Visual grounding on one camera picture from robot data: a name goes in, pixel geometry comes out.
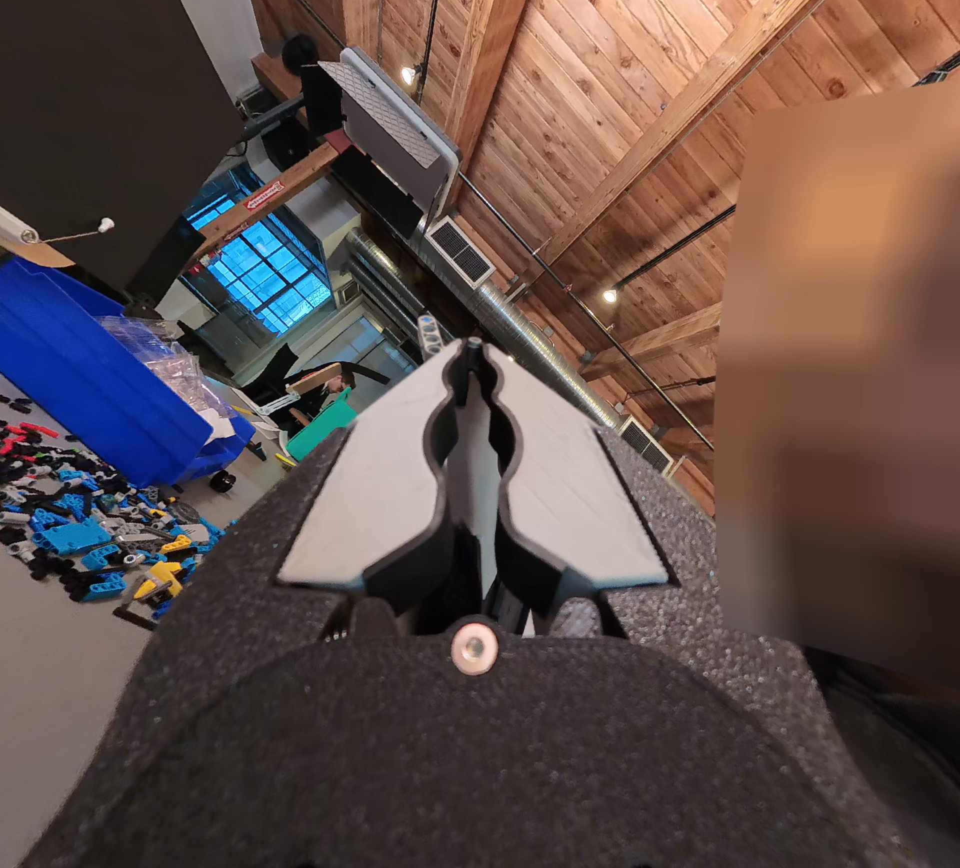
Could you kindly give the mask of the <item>wooden board white stand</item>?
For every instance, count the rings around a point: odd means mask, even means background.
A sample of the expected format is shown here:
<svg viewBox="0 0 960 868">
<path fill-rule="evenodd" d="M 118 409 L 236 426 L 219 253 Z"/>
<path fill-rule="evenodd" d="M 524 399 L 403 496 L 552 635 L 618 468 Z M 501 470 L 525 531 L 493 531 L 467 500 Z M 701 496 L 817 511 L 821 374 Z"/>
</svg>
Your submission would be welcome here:
<svg viewBox="0 0 960 868">
<path fill-rule="evenodd" d="M 286 393 L 280 397 L 266 403 L 265 405 L 253 404 L 251 411 L 259 418 L 267 418 L 282 408 L 293 406 L 303 395 L 324 387 L 328 382 L 336 380 L 342 376 L 344 365 L 340 362 L 320 367 L 299 380 L 286 386 Z"/>
</svg>

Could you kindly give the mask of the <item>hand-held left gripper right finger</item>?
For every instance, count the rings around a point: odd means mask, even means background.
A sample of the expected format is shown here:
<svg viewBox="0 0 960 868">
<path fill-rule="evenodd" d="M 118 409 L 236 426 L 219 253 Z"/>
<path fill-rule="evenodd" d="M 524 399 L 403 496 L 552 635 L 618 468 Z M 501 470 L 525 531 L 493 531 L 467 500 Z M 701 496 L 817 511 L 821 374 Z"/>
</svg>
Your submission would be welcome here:
<svg viewBox="0 0 960 868">
<path fill-rule="evenodd" d="M 591 418 L 492 345 L 484 346 L 484 401 L 500 475 L 494 555 L 509 592 L 552 618 L 570 598 L 669 583 Z"/>
</svg>

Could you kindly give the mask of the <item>white adjustable stand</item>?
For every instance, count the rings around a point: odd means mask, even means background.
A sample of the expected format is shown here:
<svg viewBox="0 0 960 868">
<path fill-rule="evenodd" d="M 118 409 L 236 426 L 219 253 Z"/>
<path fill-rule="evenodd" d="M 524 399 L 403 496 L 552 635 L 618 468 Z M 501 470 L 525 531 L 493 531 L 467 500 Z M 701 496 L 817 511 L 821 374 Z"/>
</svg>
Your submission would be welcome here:
<svg viewBox="0 0 960 868">
<path fill-rule="evenodd" d="M 54 247 L 55 243 L 98 238 L 115 228 L 112 218 L 103 217 L 98 226 L 75 234 L 44 240 L 26 222 L 1 207 L 1 247 L 6 252 L 40 267 L 64 269 L 75 262 Z"/>
</svg>

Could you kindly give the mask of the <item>blue storage bin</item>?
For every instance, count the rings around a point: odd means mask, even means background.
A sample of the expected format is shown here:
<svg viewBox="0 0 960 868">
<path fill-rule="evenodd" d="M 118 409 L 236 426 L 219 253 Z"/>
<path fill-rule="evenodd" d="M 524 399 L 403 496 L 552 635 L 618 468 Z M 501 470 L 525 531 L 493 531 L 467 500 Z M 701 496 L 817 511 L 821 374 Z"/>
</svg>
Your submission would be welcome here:
<svg viewBox="0 0 960 868">
<path fill-rule="evenodd" d="M 56 269 L 2 258 L 2 375 L 136 487 L 229 466 L 256 430 L 213 428 L 98 322 L 122 306 Z"/>
</svg>

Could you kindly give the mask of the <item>black ceiling fixture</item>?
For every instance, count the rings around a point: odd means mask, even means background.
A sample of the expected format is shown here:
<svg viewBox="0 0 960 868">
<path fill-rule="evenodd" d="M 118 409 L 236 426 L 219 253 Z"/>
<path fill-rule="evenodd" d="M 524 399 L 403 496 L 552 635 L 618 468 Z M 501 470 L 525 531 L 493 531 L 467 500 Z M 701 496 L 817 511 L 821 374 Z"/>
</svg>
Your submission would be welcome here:
<svg viewBox="0 0 960 868">
<path fill-rule="evenodd" d="M 301 82 L 310 132 L 318 138 L 342 128 L 342 89 L 322 66 L 317 42 L 309 34 L 290 35 L 281 48 L 283 67 Z"/>
</svg>

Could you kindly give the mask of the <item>teal storage bin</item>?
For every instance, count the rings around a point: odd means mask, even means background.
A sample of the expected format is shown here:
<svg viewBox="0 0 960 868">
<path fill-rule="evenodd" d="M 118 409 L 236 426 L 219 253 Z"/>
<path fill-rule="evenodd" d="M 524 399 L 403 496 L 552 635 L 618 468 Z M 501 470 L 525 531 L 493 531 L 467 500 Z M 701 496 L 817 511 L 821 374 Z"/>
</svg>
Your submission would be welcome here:
<svg viewBox="0 0 960 868">
<path fill-rule="evenodd" d="M 294 463 L 302 462 L 334 430 L 345 429 L 357 418 L 350 404 L 351 387 L 344 388 L 330 400 L 306 426 L 289 438 L 285 445 L 286 456 Z"/>
</svg>

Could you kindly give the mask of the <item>white air vent grille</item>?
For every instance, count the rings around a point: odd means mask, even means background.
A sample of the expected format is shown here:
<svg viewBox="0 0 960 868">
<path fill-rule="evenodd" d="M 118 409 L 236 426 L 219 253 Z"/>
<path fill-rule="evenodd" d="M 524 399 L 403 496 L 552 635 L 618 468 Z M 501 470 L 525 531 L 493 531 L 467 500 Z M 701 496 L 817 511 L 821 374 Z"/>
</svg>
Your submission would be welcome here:
<svg viewBox="0 0 960 868">
<path fill-rule="evenodd" d="M 624 418 L 618 436 L 657 473 L 669 477 L 675 460 L 639 421 L 632 416 Z"/>
<path fill-rule="evenodd" d="M 429 226 L 424 237 L 471 290 L 484 286 L 495 274 L 493 262 L 450 216 Z"/>
</svg>

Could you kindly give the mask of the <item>black divider panel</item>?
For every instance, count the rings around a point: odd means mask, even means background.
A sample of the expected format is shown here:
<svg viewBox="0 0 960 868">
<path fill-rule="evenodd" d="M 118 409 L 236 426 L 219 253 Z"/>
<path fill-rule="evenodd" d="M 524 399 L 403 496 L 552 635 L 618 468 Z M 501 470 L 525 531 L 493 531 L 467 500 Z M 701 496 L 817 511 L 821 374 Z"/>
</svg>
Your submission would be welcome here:
<svg viewBox="0 0 960 868">
<path fill-rule="evenodd" d="M 1 0 L 2 208 L 122 289 L 243 122 L 181 0 Z"/>
</svg>

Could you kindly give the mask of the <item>pile of small brick parts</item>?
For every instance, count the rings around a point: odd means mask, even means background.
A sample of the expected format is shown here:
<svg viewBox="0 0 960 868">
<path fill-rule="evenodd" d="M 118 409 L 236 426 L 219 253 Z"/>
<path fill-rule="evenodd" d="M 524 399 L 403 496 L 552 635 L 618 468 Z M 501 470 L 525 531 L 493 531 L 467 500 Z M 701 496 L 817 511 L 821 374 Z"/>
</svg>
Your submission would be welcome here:
<svg viewBox="0 0 960 868">
<path fill-rule="evenodd" d="M 73 603 L 155 631 L 225 530 L 179 496 L 137 487 L 79 437 L 1 394 L 2 549 Z"/>
</svg>

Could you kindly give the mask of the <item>large paned window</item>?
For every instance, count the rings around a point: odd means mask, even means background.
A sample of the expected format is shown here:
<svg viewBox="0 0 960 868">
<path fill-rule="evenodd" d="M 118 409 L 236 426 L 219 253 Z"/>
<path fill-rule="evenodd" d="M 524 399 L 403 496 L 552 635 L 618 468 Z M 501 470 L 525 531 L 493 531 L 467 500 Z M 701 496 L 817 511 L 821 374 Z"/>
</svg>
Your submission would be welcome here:
<svg viewBox="0 0 960 868">
<path fill-rule="evenodd" d="M 280 336 L 319 310 L 335 310 L 319 240 L 285 205 L 255 220 L 181 277 L 210 310 L 236 310 Z"/>
</svg>

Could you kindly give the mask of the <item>grey ceiling heater unit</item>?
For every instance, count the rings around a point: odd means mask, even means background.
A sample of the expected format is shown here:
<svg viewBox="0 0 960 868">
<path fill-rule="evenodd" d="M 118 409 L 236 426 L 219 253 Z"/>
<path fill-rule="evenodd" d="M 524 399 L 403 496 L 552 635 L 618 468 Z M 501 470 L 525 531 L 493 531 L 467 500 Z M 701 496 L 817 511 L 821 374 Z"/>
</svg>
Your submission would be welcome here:
<svg viewBox="0 0 960 868">
<path fill-rule="evenodd" d="M 460 148 L 360 47 L 318 68 L 340 91 L 345 135 L 418 210 L 412 230 L 427 233 L 447 205 Z"/>
</svg>

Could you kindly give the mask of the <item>wooden beam red sticker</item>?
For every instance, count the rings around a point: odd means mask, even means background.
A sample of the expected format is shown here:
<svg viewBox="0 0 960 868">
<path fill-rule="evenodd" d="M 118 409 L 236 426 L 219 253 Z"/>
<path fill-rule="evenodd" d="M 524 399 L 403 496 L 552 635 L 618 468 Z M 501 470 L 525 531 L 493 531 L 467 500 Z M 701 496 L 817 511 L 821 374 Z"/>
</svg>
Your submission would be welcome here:
<svg viewBox="0 0 960 868">
<path fill-rule="evenodd" d="M 216 254 L 234 238 L 242 235 L 248 227 L 288 204 L 321 178 L 325 178 L 344 150 L 342 145 L 324 142 L 304 159 L 204 225 L 199 230 L 202 241 L 188 265 L 199 263 Z"/>
</svg>

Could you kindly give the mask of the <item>crumpled clear plastic bag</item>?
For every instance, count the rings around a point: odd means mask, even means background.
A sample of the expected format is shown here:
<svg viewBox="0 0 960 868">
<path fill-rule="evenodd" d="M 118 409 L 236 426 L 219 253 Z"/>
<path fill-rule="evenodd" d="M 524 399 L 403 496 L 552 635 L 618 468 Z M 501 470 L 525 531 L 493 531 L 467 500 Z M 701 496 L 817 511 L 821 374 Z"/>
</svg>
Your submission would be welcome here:
<svg viewBox="0 0 960 868">
<path fill-rule="evenodd" d="M 167 322 L 115 315 L 95 319 L 208 423 L 209 442 L 234 437 L 234 409 L 210 388 L 199 359 L 174 338 Z"/>
</svg>

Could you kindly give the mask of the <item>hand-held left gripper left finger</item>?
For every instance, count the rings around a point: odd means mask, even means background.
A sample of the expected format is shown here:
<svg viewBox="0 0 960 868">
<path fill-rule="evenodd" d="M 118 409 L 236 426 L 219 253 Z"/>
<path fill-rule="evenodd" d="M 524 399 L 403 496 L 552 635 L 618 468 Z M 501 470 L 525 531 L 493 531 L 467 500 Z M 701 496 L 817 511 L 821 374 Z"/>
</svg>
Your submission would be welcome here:
<svg viewBox="0 0 960 868">
<path fill-rule="evenodd" d="M 445 465 L 459 431 L 452 342 L 356 418 L 279 567 L 280 583 L 432 593 L 450 574 Z"/>
</svg>

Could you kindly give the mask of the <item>grey desk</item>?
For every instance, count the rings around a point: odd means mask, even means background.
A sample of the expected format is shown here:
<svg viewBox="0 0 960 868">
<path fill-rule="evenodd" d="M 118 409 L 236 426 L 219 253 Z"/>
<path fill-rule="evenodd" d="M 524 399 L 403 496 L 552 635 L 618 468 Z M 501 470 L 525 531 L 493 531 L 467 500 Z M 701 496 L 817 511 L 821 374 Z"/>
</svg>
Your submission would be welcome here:
<svg viewBox="0 0 960 868">
<path fill-rule="evenodd" d="M 74 834 L 95 831 L 126 788 L 190 723 L 253 672 L 324 634 L 339 596 L 278 584 L 275 575 L 304 526 L 335 454 L 279 487 L 246 520 L 227 529 L 194 581 L 153 632 L 117 620 L 106 607 L 95 626 L 114 635 L 86 636 L 90 604 L 55 598 L 63 622 L 45 611 L 24 634 L 23 677 L 2 664 L 2 710 L 37 687 L 37 702 L 2 725 L 2 845 L 23 834 L 11 866 L 71 865 Z"/>
</svg>

